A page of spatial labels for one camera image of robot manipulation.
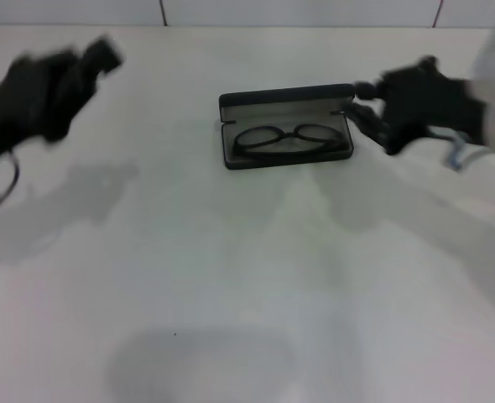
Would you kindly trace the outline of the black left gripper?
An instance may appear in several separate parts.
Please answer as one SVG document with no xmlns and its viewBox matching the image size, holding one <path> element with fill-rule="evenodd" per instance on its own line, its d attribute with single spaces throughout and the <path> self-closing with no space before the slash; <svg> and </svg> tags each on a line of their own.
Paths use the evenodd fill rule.
<svg viewBox="0 0 495 403">
<path fill-rule="evenodd" d="M 96 93 L 96 78 L 109 75 L 124 59 L 113 40 L 94 40 L 80 57 L 62 50 L 40 58 L 18 57 L 0 81 L 0 155 L 33 137 L 54 144 Z"/>
</svg>

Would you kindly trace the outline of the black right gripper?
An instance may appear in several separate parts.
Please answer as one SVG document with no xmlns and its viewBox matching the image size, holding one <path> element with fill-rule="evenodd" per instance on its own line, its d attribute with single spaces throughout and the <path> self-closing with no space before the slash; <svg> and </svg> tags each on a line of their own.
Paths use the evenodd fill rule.
<svg viewBox="0 0 495 403">
<path fill-rule="evenodd" d="M 362 134 L 383 144 L 389 155 L 426 138 L 429 127 L 463 132 L 469 143 L 485 144 L 482 126 L 486 104 L 468 93 L 466 80 L 444 76 L 434 56 L 387 71 L 375 82 L 357 81 L 354 91 L 360 100 L 384 101 L 382 120 L 371 107 L 355 102 L 345 103 L 343 113 Z"/>
</svg>

